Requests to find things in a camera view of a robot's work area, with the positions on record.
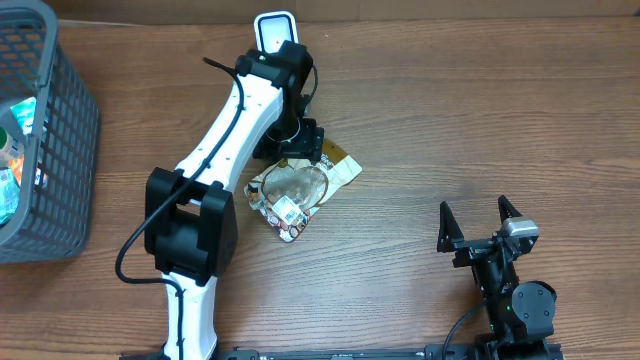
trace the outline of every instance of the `wooden surface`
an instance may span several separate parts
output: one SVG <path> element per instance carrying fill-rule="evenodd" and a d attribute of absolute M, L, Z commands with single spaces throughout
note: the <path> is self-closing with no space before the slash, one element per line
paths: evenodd
<path fill-rule="evenodd" d="M 223 348 L 442 342 L 480 299 L 471 271 L 436 253 L 438 204 L 471 239 L 499 227 L 506 194 L 541 227 L 516 268 L 558 292 L 552 341 L 567 359 L 639 358 L 639 32 L 637 18 L 301 25 L 320 74 L 311 114 L 364 172 L 293 244 L 236 194 Z M 160 348 L 164 289 L 120 283 L 115 256 L 149 173 L 184 158 L 226 101 L 230 79 L 200 58 L 233 64 L 253 38 L 248 25 L 62 30 L 103 111 L 95 221 L 73 261 L 0 267 L 0 359 Z M 157 275 L 141 241 L 125 263 Z M 456 341 L 488 330 L 483 317 Z"/>
<path fill-rule="evenodd" d="M 250 24 L 288 10 L 301 22 L 630 16 L 640 0 L 44 0 L 67 20 L 129 24 Z"/>

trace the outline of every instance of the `wire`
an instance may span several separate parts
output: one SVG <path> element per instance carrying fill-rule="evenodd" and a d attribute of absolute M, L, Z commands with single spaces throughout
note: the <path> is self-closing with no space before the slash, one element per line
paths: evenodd
<path fill-rule="evenodd" d="M 309 104 L 311 104 L 311 100 L 313 100 L 313 95 L 316 94 L 316 90 L 318 89 L 318 69 L 316 68 L 315 65 L 311 65 L 311 68 L 313 68 L 313 77 L 315 79 L 314 84 L 313 84 L 313 90 L 311 90 L 311 95 L 309 95 L 309 100 L 307 100 L 307 103 L 305 104 L 305 107 L 309 106 Z"/>
<path fill-rule="evenodd" d="M 209 155 L 207 155 L 207 157 L 202 161 L 202 164 L 200 164 L 200 167 L 196 170 L 196 172 L 194 172 L 193 175 L 191 175 L 191 177 L 189 177 L 189 179 L 187 179 L 187 181 L 180 188 L 178 188 L 178 190 L 176 190 L 176 192 L 174 192 L 171 196 L 169 196 L 149 217 L 147 217 L 142 222 L 142 224 L 140 224 L 140 226 L 138 226 L 138 228 L 133 232 L 133 234 L 131 234 L 129 239 L 127 239 L 127 241 L 124 243 L 124 245 L 120 249 L 120 252 L 118 253 L 118 257 L 116 258 L 116 275 L 123 282 L 127 284 L 165 284 L 168 286 L 172 286 L 176 290 L 176 297 L 178 298 L 178 324 L 177 324 L 178 342 L 176 343 L 176 345 L 178 346 L 178 349 L 179 349 L 180 360 L 184 359 L 184 349 L 183 349 L 184 339 L 182 338 L 182 320 L 184 315 L 184 291 L 182 290 L 182 288 L 177 282 L 169 279 L 130 278 L 122 272 L 122 262 L 124 260 L 125 254 L 129 250 L 131 245 L 133 245 L 136 239 L 140 237 L 142 232 L 145 231 L 147 227 L 149 227 L 149 224 L 151 224 L 156 218 L 158 218 L 160 213 L 162 213 L 167 208 L 175 204 L 178 198 L 180 197 L 180 195 L 182 195 L 189 188 L 189 186 L 191 186 L 191 184 L 193 184 L 196 181 L 196 179 L 198 179 L 198 177 L 204 172 L 204 170 L 207 168 L 209 163 L 211 163 L 211 160 L 213 160 L 213 157 L 216 155 L 218 150 L 220 150 L 224 142 L 227 140 L 227 138 L 233 131 L 233 128 L 236 126 L 236 123 L 240 118 L 240 114 L 244 109 L 244 89 L 242 88 L 242 83 L 240 82 L 240 79 L 238 78 L 238 75 L 236 74 L 235 69 L 222 65 L 219 62 L 211 60 L 206 57 L 202 58 L 202 60 L 208 65 L 224 70 L 227 74 L 229 74 L 233 78 L 233 80 L 238 85 L 239 102 L 238 102 L 238 107 L 233 117 L 233 120 L 231 120 L 231 123 L 229 124 L 229 127 L 227 128 L 227 130 L 224 132 L 224 134 L 222 135 L 218 143 L 213 147 Z"/>
<path fill-rule="evenodd" d="M 453 340 L 453 335 L 456 333 L 458 328 L 462 325 L 462 323 L 467 321 L 470 317 L 475 315 L 478 311 L 482 310 L 484 308 L 484 304 L 485 302 L 482 301 L 482 304 L 474 307 L 468 313 L 464 314 L 464 316 L 461 317 L 460 320 L 458 320 L 458 322 L 455 325 L 453 325 L 453 327 L 451 328 L 451 331 L 449 331 L 449 335 L 447 335 L 447 338 L 444 340 L 444 344 L 442 345 L 442 360 L 447 360 L 447 348 L 449 347 L 449 343 L 451 342 L 451 340 Z"/>

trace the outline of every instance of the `brown cardboard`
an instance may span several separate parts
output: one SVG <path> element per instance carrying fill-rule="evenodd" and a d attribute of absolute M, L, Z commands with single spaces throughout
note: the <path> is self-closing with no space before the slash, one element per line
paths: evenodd
<path fill-rule="evenodd" d="M 131 24 L 250 23 L 289 10 L 300 22 L 629 16 L 640 0 L 45 0 L 67 20 Z"/>

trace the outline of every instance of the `white label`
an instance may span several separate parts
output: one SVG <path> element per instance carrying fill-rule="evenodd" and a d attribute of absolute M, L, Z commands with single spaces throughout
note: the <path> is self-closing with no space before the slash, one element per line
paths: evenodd
<path fill-rule="evenodd" d="M 273 212 L 287 225 L 293 224 L 294 220 L 302 215 L 300 207 L 287 195 L 281 197 L 280 200 L 273 205 Z"/>

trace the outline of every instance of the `gray plastic bin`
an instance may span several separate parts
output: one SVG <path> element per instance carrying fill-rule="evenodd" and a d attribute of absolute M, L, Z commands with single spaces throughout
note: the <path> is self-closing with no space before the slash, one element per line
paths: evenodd
<path fill-rule="evenodd" d="M 0 126 L 25 144 L 20 205 L 0 228 L 0 263 L 75 256 L 87 244 L 100 113 L 57 38 L 47 5 L 0 0 Z M 31 96 L 36 113 L 25 137 L 9 106 Z M 36 168 L 46 184 L 43 176 L 34 183 Z"/>

